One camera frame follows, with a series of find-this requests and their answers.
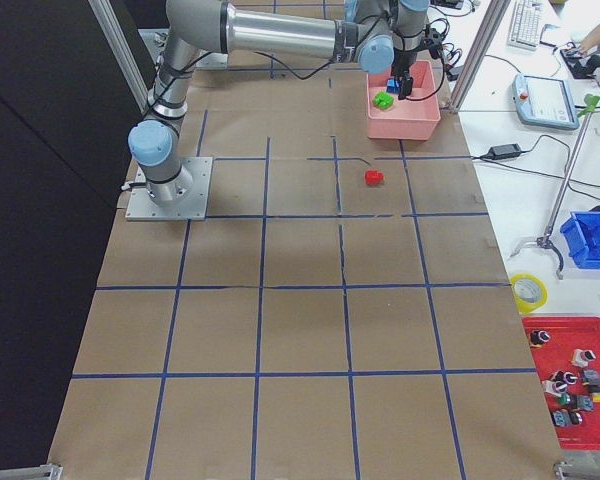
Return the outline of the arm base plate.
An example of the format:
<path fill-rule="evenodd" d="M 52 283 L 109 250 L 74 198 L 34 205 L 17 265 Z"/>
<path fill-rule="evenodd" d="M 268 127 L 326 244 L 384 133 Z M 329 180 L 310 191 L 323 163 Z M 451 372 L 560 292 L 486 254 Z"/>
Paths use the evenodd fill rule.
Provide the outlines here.
<path fill-rule="evenodd" d="M 137 167 L 126 207 L 128 221 L 202 221 L 206 218 L 212 157 L 180 157 L 179 176 L 166 184 L 147 182 Z"/>

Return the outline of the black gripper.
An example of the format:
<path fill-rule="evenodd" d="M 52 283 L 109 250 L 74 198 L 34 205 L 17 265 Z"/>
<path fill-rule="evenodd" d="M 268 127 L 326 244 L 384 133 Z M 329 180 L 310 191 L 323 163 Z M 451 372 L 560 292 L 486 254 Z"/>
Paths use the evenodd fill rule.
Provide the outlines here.
<path fill-rule="evenodd" d="M 433 60 L 442 57 L 443 35 L 431 25 L 425 25 L 415 34 L 406 35 L 399 29 L 393 31 L 398 39 L 394 48 L 392 75 L 399 78 L 399 99 L 407 99 L 413 90 L 412 65 L 420 52 L 428 51 Z"/>

